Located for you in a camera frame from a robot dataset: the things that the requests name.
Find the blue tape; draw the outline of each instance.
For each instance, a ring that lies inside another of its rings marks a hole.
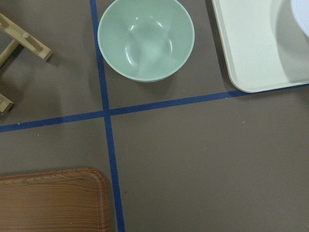
[[[83,121],[83,120],[94,119],[94,118],[99,118],[99,117],[104,117],[103,111],[80,114],[80,115],[71,115],[71,116],[65,116],[65,117],[55,117],[55,118],[44,119],[44,120],[39,120],[39,121],[24,122],[24,123],[12,124],[12,125],[0,126],[0,133],[8,132],[8,131],[15,131],[15,130],[18,131],[18,130],[36,128],[36,127],[51,126],[51,125],[56,125],[56,124],[68,123],[68,122],[77,122],[77,121]]]
[[[197,96],[197,97],[182,98],[182,99],[176,99],[176,100],[170,100],[170,101],[161,101],[161,102],[155,102],[155,103],[149,103],[149,104],[135,105],[135,106],[111,109],[111,115],[112,116],[123,115],[123,114],[129,114],[129,113],[134,113],[134,112],[146,111],[146,110],[161,109],[161,108],[167,108],[167,107],[173,107],[173,106],[179,106],[179,105],[187,105],[187,104],[193,104],[193,103],[199,103],[199,102],[209,102],[209,101],[215,101],[215,100],[220,100],[220,99],[235,98],[235,97],[247,96],[247,95],[252,95],[252,94],[268,93],[268,92],[301,88],[301,87],[309,87],[309,84],[280,88],[280,89],[269,90],[269,91],[264,91],[264,92],[257,92],[257,93],[245,93],[240,90],[235,90],[235,91],[230,91],[230,92],[215,93],[215,94],[204,95],[204,96]]]
[[[111,175],[112,175],[112,189],[113,189],[113,195],[114,195],[117,227],[118,227],[119,232],[125,232],[125,223],[124,223],[124,216],[123,216],[122,203],[121,203],[121,194],[120,194],[120,187],[119,187],[119,180],[118,180],[118,169],[117,169],[117,162],[116,162],[116,155],[115,155],[114,139],[113,139],[113,134],[112,134],[110,104],[108,100],[103,56],[98,46],[98,13],[97,13],[96,0],[90,0],[90,8],[91,8],[92,26],[93,26],[93,33],[94,33],[94,39],[95,39],[96,54],[97,54],[98,75],[99,75],[102,103],[103,103],[103,109],[104,109],[105,131],[106,131],[107,147],[108,147],[108,153],[109,153],[109,159],[110,159],[110,168],[111,168]]]

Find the wood grain tray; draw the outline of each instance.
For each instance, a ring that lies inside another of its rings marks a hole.
[[[107,182],[93,168],[0,177],[0,231],[109,232]]]

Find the white tray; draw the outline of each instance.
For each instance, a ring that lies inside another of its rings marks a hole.
[[[231,82],[244,92],[309,83],[309,38],[290,0],[212,0]]]

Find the gray surface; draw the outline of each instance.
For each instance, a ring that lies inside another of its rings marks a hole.
[[[115,231],[112,180],[102,118],[1,134],[0,176],[94,167],[107,178]]]
[[[15,105],[0,125],[102,110],[89,1],[0,0],[0,12],[54,52],[44,62],[20,46],[1,67]]]
[[[112,117],[126,231],[307,232],[308,99],[303,88]]]
[[[105,64],[111,108],[226,92],[235,88],[222,78],[204,0],[179,1],[189,12],[196,32],[192,54],[174,75],[156,83],[131,81]],[[101,18],[112,0],[98,0]]]
[[[110,3],[97,1],[99,17]],[[106,65],[111,108],[235,89],[210,0],[181,3],[197,33],[190,59],[150,84]],[[19,48],[0,69],[0,93],[15,102],[0,126],[102,110],[89,1],[0,0],[0,12],[54,51],[44,62]],[[9,41],[0,33],[1,50]],[[309,231],[308,100],[304,87],[112,116],[126,231]],[[0,175],[102,171],[116,231],[102,118],[0,138]]]

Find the tray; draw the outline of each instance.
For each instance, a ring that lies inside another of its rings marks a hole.
[[[309,38],[290,0],[212,0],[229,77],[244,92],[309,83]]]
[[[1,177],[0,231],[109,232],[106,181],[93,168]]]

